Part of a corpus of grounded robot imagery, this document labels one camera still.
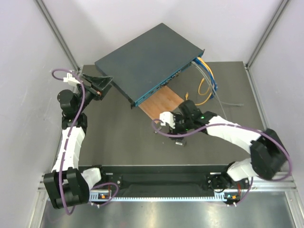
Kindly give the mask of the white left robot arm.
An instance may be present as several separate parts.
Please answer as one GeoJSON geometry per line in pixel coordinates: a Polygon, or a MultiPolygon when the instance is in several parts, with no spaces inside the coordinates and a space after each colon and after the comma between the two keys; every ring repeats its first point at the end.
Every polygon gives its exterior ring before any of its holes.
{"type": "Polygon", "coordinates": [[[55,209],[73,207],[89,201],[90,190],[107,185],[108,177],[99,167],[84,171],[78,169],[80,150],[87,131],[84,109],[92,100],[102,100],[112,87],[112,76],[82,78],[85,85],[68,73],[63,81],[78,89],[59,92],[57,100],[62,110],[62,141],[57,160],[50,173],[44,175],[43,183],[49,200],[55,209]]]}

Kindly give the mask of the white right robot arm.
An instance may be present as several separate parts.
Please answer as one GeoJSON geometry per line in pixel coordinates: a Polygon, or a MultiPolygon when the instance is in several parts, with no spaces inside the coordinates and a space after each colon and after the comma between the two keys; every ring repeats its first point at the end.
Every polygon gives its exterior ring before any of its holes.
{"type": "Polygon", "coordinates": [[[166,111],[160,114],[161,124],[169,126],[169,134],[172,136],[184,135],[188,130],[199,129],[206,135],[218,137],[238,146],[250,155],[249,158],[233,161],[226,167],[221,180],[227,188],[233,188],[245,178],[260,177],[272,180],[287,161],[279,136],[270,128],[264,131],[249,130],[216,113],[202,113],[191,100],[182,102],[179,109],[181,113],[166,111]]]}

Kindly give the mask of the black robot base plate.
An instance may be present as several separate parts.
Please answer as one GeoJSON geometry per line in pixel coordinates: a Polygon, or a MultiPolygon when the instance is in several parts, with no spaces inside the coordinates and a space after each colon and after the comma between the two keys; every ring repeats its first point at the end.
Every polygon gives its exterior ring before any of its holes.
{"type": "Polygon", "coordinates": [[[220,177],[224,165],[98,165],[100,183],[119,187],[117,198],[209,197],[215,192],[247,190],[250,179],[220,177]]]}

